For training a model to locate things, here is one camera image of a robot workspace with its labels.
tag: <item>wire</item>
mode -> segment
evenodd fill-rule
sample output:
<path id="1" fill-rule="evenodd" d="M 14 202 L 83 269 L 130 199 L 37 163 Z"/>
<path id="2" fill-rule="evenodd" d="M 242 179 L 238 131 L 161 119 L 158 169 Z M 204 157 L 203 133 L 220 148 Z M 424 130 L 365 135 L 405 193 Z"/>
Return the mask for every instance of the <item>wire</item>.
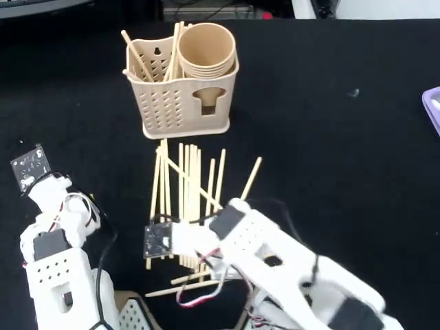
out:
<path id="1" fill-rule="evenodd" d="M 286 327 L 282 327 L 280 325 L 276 325 L 274 323 L 267 322 L 267 321 L 262 321 L 262 322 L 254 323 L 254 327 L 256 327 L 256 328 L 261 328 L 261 327 L 264 327 L 264 326 L 271 327 L 271 328 L 277 328 L 277 329 L 281 329 L 281 330 L 295 330 L 295 329 L 289 329 L 289 328 L 286 328 Z"/>
<path id="2" fill-rule="evenodd" d="M 299 232 L 295 228 L 294 222 L 292 221 L 292 218 L 290 217 L 289 208 L 287 207 L 287 205 L 284 201 L 281 201 L 275 197 L 268 197 L 268 198 L 264 198 L 264 199 L 246 199 L 246 201 L 250 201 L 251 203 L 252 202 L 254 202 L 254 203 L 271 202 L 271 203 L 274 203 L 274 204 L 277 204 L 278 206 L 280 206 L 281 213 L 283 214 L 283 218 L 286 221 L 287 225 L 289 226 L 292 237 L 294 237 L 298 242 L 303 244 L 306 248 L 310 249 L 310 247 L 303 241 Z"/>
<path id="3" fill-rule="evenodd" d="M 64 205 L 67 202 L 67 199 L 71 198 L 71 197 L 80 197 L 82 199 L 82 201 L 84 202 L 84 204 L 87 207 L 87 211 L 88 211 L 88 217 L 87 217 L 87 222 L 85 224 L 86 227 L 88 227 L 90 225 L 90 222 L 92 220 L 92 208 L 91 208 L 91 201 L 90 199 L 83 193 L 81 192 L 69 192 L 65 195 L 63 201 L 61 202 L 60 205 L 60 210 L 58 211 L 58 213 L 56 214 L 54 220 L 52 221 L 52 225 L 50 226 L 49 230 L 47 232 L 51 232 L 52 229 L 55 228 L 55 225 L 57 223 L 60 223 L 59 219 L 62 217 L 62 213 L 65 212 L 65 207 Z"/>
<path id="4" fill-rule="evenodd" d="M 21 196 L 29 196 L 30 191 L 33 189 L 33 187 L 35 187 L 39 182 L 42 182 L 44 179 L 46 179 L 49 176 L 55 176 L 55 175 L 59 175 L 61 177 L 68 177 L 66 175 L 63 175 L 60 172 L 54 171 L 54 170 L 50 170 L 49 172 L 44 173 L 43 175 L 41 175 L 38 179 L 36 179 L 34 182 L 32 182 L 26 189 L 25 191 L 23 191 L 23 193 L 21 194 Z"/>
<path id="5" fill-rule="evenodd" d="M 174 20 L 177 22 L 179 21 L 179 11 L 183 7 L 195 5 L 196 3 L 199 3 L 201 0 L 189 0 L 187 2 L 179 2 L 176 0 L 170 0 L 170 1 L 178 6 L 177 10 L 174 12 Z"/>
<path id="6" fill-rule="evenodd" d="M 225 9 L 225 8 L 228 7 L 228 6 L 231 6 L 231 5 L 235 4 L 237 1 L 238 1 L 238 0 L 234 0 L 234 1 L 231 1 L 231 2 L 229 2 L 229 3 L 227 3 L 227 4 L 223 5 L 223 6 L 221 6 L 218 10 L 216 10 L 216 11 L 213 12 L 212 14 L 209 14 L 207 17 L 205 17 L 205 18 L 203 19 L 203 21 L 207 21 L 208 19 L 211 19 L 212 17 L 214 17 L 215 15 L 217 15 L 218 13 L 220 13 L 220 11 L 222 11 L 223 9 Z"/>
<path id="7" fill-rule="evenodd" d="M 220 248 L 215 248 L 213 251 L 209 252 L 208 254 L 206 254 L 205 256 L 201 257 L 199 260 L 199 265 L 201 263 L 203 263 L 207 258 L 214 256 L 218 251 L 220 250 Z M 221 278 L 219 281 L 219 284 L 217 285 L 217 288 L 211 293 L 211 294 L 206 294 L 204 296 L 200 296 L 192 301 L 189 302 L 181 302 L 180 299 L 182 297 L 183 291 L 185 289 L 186 284 L 188 283 L 189 278 L 187 278 L 187 280 L 185 281 L 185 283 L 180 287 L 180 290 L 176 293 L 176 302 L 177 304 L 180 305 L 180 307 L 183 308 L 193 308 L 197 305 L 203 304 L 204 302 L 213 299 L 214 297 L 218 296 L 219 293 L 221 292 L 221 289 L 223 288 L 223 284 L 225 283 L 226 280 L 226 276 L 228 275 L 228 270 L 229 270 L 230 266 L 227 266 L 225 268 L 225 270 L 223 271 L 223 273 L 221 274 Z"/>
<path id="8" fill-rule="evenodd" d="M 102 251 L 101 257 L 99 259 L 99 263 L 98 263 L 98 271 L 96 272 L 96 286 L 95 286 L 95 293 L 96 293 L 96 304 L 98 306 L 98 314 L 99 314 L 99 321 L 92 327 L 90 328 L 90 330 L 95 330 L 98 327 L 100 327 L 101 325 L 107 329 L 107 330 L 114 330 L 110 324 L 108 324 L 105 319 L 104 319 L 104 310 L 102 308 L 102 301 L 101 301 L 101 292 L 100 292 L 100 286 L 101 286 L 101 273 L 102 273 L 102 268 L 104 267 L 104 261 L 106 256 L 108 255 L 111 247 L 113 246 L 113 244 L 116 242 L 116 240 L 118 239 L 118 232 L 116 231 L 116 229 L 111 225 L 110 221 L 108 221 L 107 219 L 107 223 L 109 224 L 109 227 L 111 228 L 111 231 L 113 232 L 113 236 L 111 237 L 110 241 L 107 243 L 107 245 L 105 246 L 104 250 Z"/>
<path id="9" fill-rule="evenodd" d="M 295 228 L 294 222 L 292 218 L 290 217 L 289 208 L 287 207 L 286 203 L 284 201 L 281 201 L 275 197 L 268 197 L 265 199 L 246 199 L 246 201 L 255 202 L 255 203 L 261 203 L 261 202 L 272 202 L 280 206 L 281 213 L 283 214 L 284 220 L 287 222 L 287 225 L 289 226 L 289 229 L 291 231 L 291 235 L 301 244 L 303 244 L 306 248 L 313 251 L 301 238 L 299 232 Z M 315 262 L 313 263 L 313 267 L 311 269 L 311 282 L 310 287 L 314 286 L 316 284 L 316 280 L 318 277 L 319 272 L 319 254 L 315 254 Z"/>

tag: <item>red and white wire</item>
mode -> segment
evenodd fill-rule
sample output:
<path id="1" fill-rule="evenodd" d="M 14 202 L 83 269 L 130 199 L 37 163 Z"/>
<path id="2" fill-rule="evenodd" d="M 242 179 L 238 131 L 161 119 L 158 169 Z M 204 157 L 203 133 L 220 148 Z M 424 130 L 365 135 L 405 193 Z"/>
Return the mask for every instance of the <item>red and white wire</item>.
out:
<path id="1" fill-rule="evenodd" d="M 214 254 L 216 254 L 219 250 L 220 250 L 220 248 L 215 248 L 213 251 L 211 251 L 208 254 L 201 257 L 199 260 L 199 265 L 201 263 L 203 263 L 210 256 L 213 256 Z M 229 270 L 229 267 L 225 268 L 224 272 L 221 275 L 221 278 L 220 278 L 219 284 L 217 285 L 217 288 L 211 294 L 206 294 L 204 296 L 198 297 L 198 298 L 196 298 L 192 301 L 189 301 L 189 302 L 181 302 L 180 301 L 182 294 L 184 292 L 185 286 L 186 286 L 186 283 L 184 283 L 180 287 L 180 290 L 176 294 L 177 304 L 179 304 L 183 308 L 192 308 L 192 307 L 195 307 L 197 305 L 200 305 L 200 304 L 206 302 L 207 300 L 213 299 L 215 296 L 217 296 L 220 293 L 221 289 L 223 288 L 223 284 L 225 283 L 226 276 L 228 275 L 228 270 Z"/>
<path id="2" fill-rule="evenodd" d="M 200 305 L 200 304 L 206 302 L 207 300 L 213 299 L 214 297 L 218 296 L 221 289 L 223 288 L 223 284 L 225 283 L 226 276 L 228 275 L 228 270 L 229 270 L 229 267 L 225 268 L 225 270 L 221 274 L 221 278 L 220 278 L 219 284 L 217 285 L 217 288 L 211 294 L 206 294 L 205 296 L 198 297 L 198 298 L 196 298 L 192 301 L 189 301 L 189 302 L 180 302 L 180 297 L 181 297 L 181 295 L 184 291 L 184 288 L 185 288 L 185 285 L 182 285 L 180 288 L 180 291 L 177 292 L 177 295 L 176 295 L 177 303 L 183 308 L 192 308 L 192 307 L 195 307 L 197 305 Z"/>

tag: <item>black tablecloth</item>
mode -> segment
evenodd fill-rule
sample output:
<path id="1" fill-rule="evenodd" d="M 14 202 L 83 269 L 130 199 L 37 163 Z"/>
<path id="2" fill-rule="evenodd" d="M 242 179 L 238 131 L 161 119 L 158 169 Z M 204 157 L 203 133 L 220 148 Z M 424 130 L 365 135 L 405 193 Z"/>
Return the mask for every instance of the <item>black tablecloth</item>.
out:
<path id="1" fill-rule="evenodd" d="M 421 103 L 440 85 L 440 21 L 236 21 L 241 70 L 223 135 L 170 141 L 211 157 L 227 148 L 223 203 L 239 195 L 256 156 L 263 164 L 255 198 L 289 206 L 304 240 L 383 294 L 387 312 L 407 329 L 440 322 L 440 143 Z M 141 294 L 185 274 L 175 261 L 144 269 L 155 141 L 142 135 L 121 74 L 118 30 L 55 37 L 29 31 L 0 51 L 0 280 L 2 329 L 34 329 L 21 268 L 19 235 L 36 215 L 20 199 L 9 161 L 40 142 L 52 168 L 101 201 L 120 232 L 106 269 L 116 289 Z M 129 28 L 162 38 L 170 25 Z M 274 220 L 287 229 L 283 218 Z M 86 245 L 96 266 L 104 234 Z M 182 310 L 174 296 L 147 300 L 165 329 L 231 327 L 245 300 L 243 283 Z"/>

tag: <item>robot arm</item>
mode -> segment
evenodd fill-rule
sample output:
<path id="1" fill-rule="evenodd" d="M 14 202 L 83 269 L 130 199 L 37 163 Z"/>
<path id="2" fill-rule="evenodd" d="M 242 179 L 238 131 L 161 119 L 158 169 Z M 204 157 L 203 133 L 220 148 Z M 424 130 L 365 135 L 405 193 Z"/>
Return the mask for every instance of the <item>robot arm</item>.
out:
<path id="1" fill-rule="evenodd" d="M 398 321 L 383 314 L 385 301 L 376 290 L 330 258 L 316 256 L 240 199 L 231 200 L 209 225 L 173 224 L 170 241 L 176 254 L 186 251 L 194 256 L 194 250 L 206 254 L 219 248 L 222 265 L 212 275 L 221 273 L 219 266 L 240 270 L 261 291 L 254 310 L 276 325 L 282 322 L 288 329 L 302 330 L 403 330 Z M 268 254 L 282 264 L 270 267 L 264 261 Z M 312 283 L 308 290 L 312 305 L 305 299 L 305 283 Z"/>

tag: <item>black cable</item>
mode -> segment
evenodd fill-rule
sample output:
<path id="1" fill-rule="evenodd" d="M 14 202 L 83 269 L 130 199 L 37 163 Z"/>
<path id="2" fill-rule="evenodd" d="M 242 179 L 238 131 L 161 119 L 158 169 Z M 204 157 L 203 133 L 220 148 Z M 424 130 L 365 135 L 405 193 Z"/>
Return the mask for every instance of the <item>black cable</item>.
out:
<path id="1" fill-rule="evenodd" d="M 228 6 L 232 6 L 234 3 L 236 3 L 238 0 L 234 0 L 234 1 L 231 1 L 231 2 L 229 2 L 229 3 L 227 3 L 227 4 L 225 4 L 225 5 L 223 5 L 223 6 L 221 6 L 218 10 L 216 10 L 215 12 L 213 12 L 212 14 L 209 14 L 207 17 L 205 17 L 204 19 L 203 19 L 203 21 L 207 21 L 208 19 L 211 19 L 212 17 L 214 17 L 215 15 L 217 15 L 218 13 L 220 13 L 220 11 L 222 11 L 223 9 L 225 9 L 226 7 L 228 7 Z"/>
<path id="2" fill-rule="evenodd" d="M 105 218 L 107 220 L 107 223 L 109 224 L 109 227 L 111 228 L 111 231 L 113 232 L 113 236 L 111 237 L 110 241 L 105 246 L 104 250 L 101 253 L 101 257 L 99 259 L 98 263 L 98 271 L 96 272 L 96 286 L 95 286 L 95 292 L 96 292 L 96 304 L 98 306 L 98 314 L 99 314 L 99 321 L 92 327 L 90 330 L 95 330 L 99 326 L 103 326 L 107 330 L 114 330 L 110 324 L 108 324 L 104 319 L 104 309 L 102 308 L 102 301 L 101 301 L 101 292 L 100 292 L 100 286 L 101 286 L 101 273 L 102 268 L 104 267 L 104 261 L 106 256 L 108 255 L 111 247 L 118 239 L 118 231 L 111 225 L 110 221 L 108 221 L 108 218 Z"/>
<path id="3" fill-rule="evenodd" d="M 284 201 L 281 201 L 275 197 L 268 197 L 268 198 L 264 198 L 264 199 L 246 199 L 246 201 L 250 201 L 251 203 L 252 202 L 254 202 L 254 203 L 271 202 L 271 203 L 279 205 L 282 216 L 283 216 L 284 220 L 286 221 L 287 225 L 289 226 L 292 237 L 294 237 L 298 242 L 303 244 L 306 248 L 310 249 L 310 247 L 303 241 L 299 232 L 295 228 L 294 222 L 292 221 L 292 218 L 290 217 L 289 208 L 287 207 L 287 205 Z"/>
<path id="4" fill-rule="evenodd" d="M 21 194 L 22 196 L 29 196 L 30 191 L 33 189 L 33 187 L 35 187 L 38 183 L 42 182 L 44 179 L 46 179 L 49 176 L 55 176 L 58 175 L 59 177 L 69 177 L 68 175 L 64 175 L 60 172 L 57 172 L 55 170 L 50 170 L 49 172 L 44 173 L 43 175 L 41 175 L 39 178 L 37 178 L 34 182 L 32 182 L 26 189 L 25 191 L 23 191 L 23 193 Z"/>
<path id="5" fill-rule="evenodd" d="M 301 238 L 299 232 L 297 231 L 297 229 L 295 228 L 294 222 L 292 220 L 292 218 L 290 217 L 290 212 L 289 212 L 289 208 L 287 207 L 286 203 L 284 201 L 281 201 L 275 197 L 268 197 L 268 198 L 264 198 L 264 199 L 246 199 L 246 201 L 250 201 L 255 202 L 255 203 L 261 203 L 261 202 L 272 202 L 275 203 L 277 205 L 280 206 L 281 208 L 281 213 L 283 214 L 283 218 L 284 220 L 287 222 L 287 225 L 289 226 L 289 229 L 291 231 L 291 235 L 292 237 L 294 237 L 298 242 L 300 242 L 301 244 L 303 244 L 306 248 L 308 248 L 309 250 L 313 251 Z M 311 269 L 311 283 L 310 283 L 310 287 L 316 284 L 316 277 L 318 275 L 319 272 L 319 255 L 315 254 L 315 262 L 313 264 L 313 267 Z"/>
<path id="6" fill-rule="evenodd" d="M 174 20 L 175 20 L 176 22 L 179 21 L 178 14 L 179 14 L 179 11 L 180 11 L 183 7 L 195 5 L 196 3 L 199 3 L 200 1 L 201 1 L 201 0 L 188 0 L 188 1 L 186 1 L 186 2 L 179 2 L 179 1 L 176 1 L 176 0 L 171 0 L 172 3 L 174 3 L 175 5 L 177 5 L 177 10 L 174 12 Z"/>

